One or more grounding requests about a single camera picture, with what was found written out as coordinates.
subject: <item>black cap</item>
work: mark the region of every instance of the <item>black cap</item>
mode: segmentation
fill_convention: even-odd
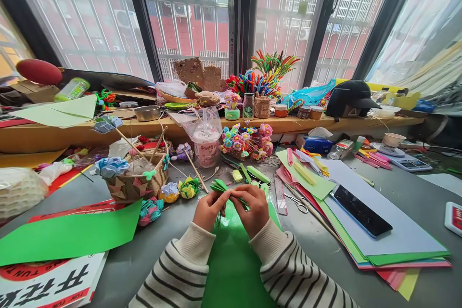
[[[362,80],[349,80],[335,86],[327,104],[326,115],[341,116],[346,105],[368,110],[370,108],[381,108],[372,101],[371,89]]]

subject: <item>striped sleeve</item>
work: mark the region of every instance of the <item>striped sleeve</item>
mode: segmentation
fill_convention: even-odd
[[[250,241],[266,290],[280,307],[357,308],[351,297],[303,252],[290,232],[268,223]]]
[[[191,223],[164,252],[129,303],[130,308],[200,307],[215,235]]]

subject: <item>bamboo skewer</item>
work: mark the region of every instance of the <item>bamboo skewer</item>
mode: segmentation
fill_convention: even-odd
[[[162,133],[160,134],[160,137],[159,137],[159,140],[157,141],[157,145],[154,149],[154,152],[153,154],[151,155],[151,159],[149,160],[149,162],[152,164],[153,163],[153,158],[154,158],[154,155],[157,153],[157,149],[159,149],[159,146],[160,146],[160,143],[162,142],[162,139],[164,138],[164,133],[165,131],[168,129],[168,127],[165,127],[163,130],[162,130]],[[167,152],[168,148],[167,148],[167,144],[165,143],[165,152]]]
[[[139,155],[141,155],[143,158],[146,159],[146,157],[138,150],[138,148],[136,148],[136,147],[133,145],[133,143],[132,143],[127,137],[125,137],[125,135],[124,135],[122,132],[120,132],[120,130],[119,130],[118,128],[116,128],[115,130],[118,132],[118,134],[119,134],[125,141],[127,141],[127,143],[128,143]]]
[[[326,224],[326,222],[322,219],[322,217],[319,215],[318,211],[316,209],[314,209],[310,204],[306,203],[306,201],[304,199],[302,199],[302,197],[300,196],[300,194],[294,189],[292,188],[290,185],[286,184],[286,187],[288,187],[290,189],[290,191],[292,192],[292,194],[294,194],[294,196],[296,196],[301,203],[303,203],[303,205],[308,208],[308,210],[312,213],[312,215],[314,215],[314,217],[326,228],[326,230],[332,235],[334,236],[334,238],[341,244],[343,245],[343,242],[340,240],[340,238],[337,236],[337,234],[330,228],[329,225]]]
[[[189,162],[191,163],[192,167],[194,168],[194,171],[196,172],[197,177],[199,177],[199,180],[201,181],[202,186],[204,187],[205,192],[208,193],[208,189],[207,189],[207,187],[205,186],[204,181],[202,180],[201,175],[199,174],[199,172],[197,172],[196,166],[194,166],[193,161],[192,161],[191,158],[189,157],[188,151],[185,150],[184,153],[186,154],[186,156],[188,157]]]

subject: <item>plastic cup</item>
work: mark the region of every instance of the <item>plastic cup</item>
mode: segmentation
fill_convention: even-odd
[[[391,132],[386,132],[384,139],[382,140],[381,146],[385,149],[395,150],[401,142],[406,139],[405,136],[394,134]]]

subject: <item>green plate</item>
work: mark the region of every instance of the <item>green plate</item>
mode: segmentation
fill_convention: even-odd
[[[165,108],[172,110],[182,110],[188,108],[189,103],[166,103]]]

